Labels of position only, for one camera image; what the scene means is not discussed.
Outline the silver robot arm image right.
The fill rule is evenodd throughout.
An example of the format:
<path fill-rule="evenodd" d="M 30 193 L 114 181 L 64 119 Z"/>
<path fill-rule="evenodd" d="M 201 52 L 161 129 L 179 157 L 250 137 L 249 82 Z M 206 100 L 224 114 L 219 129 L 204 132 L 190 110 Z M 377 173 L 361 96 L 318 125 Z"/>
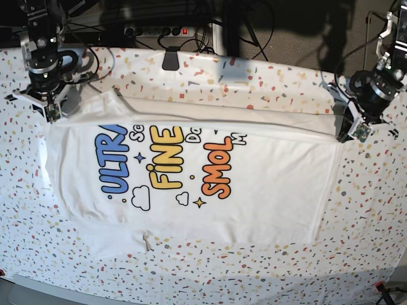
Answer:
<path fill-rule="evenodd" d="M 397 10 L 386 15 L 383 31 L 373 39 L 346 54 L 351 55 L 376 43 L 377 62 L 374 69 L 357 71 L 348 82 L 350 93 L 342 90 L 337 74 L 328 88 L 345 103 L 343 119 L 336 139 L 340 143 L 356 140 L 365 143 L 379 130 L 388 131 L 395 139 L 399 132 L 383 119 L 393 100 L 406 91 L 406 1 L 394 1 Z"/>

